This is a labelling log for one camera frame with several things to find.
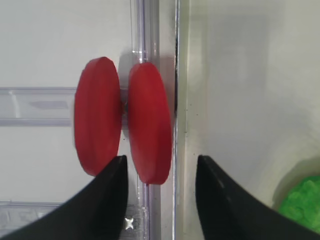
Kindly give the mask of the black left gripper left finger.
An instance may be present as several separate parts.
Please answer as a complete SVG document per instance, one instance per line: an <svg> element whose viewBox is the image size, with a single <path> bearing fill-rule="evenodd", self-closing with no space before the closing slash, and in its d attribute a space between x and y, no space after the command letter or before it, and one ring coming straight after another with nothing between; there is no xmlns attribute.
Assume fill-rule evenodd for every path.
<svg viewBox="0 0 320 240"><path fill-rule="evenodd" d="M128 161L111 162L79 193L5 240L117 240L128 205Z"/></svg>

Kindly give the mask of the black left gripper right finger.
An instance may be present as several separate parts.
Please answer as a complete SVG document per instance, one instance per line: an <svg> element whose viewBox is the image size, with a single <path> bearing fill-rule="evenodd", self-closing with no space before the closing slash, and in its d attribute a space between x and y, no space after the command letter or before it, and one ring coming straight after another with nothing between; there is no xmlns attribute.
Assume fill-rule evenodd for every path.
<svg viewBox="0 0 320 240"><path fill-rule="evenodd" d="M206 240L318 240L237 184L210 156L199 155L196 208Z"/></svg>

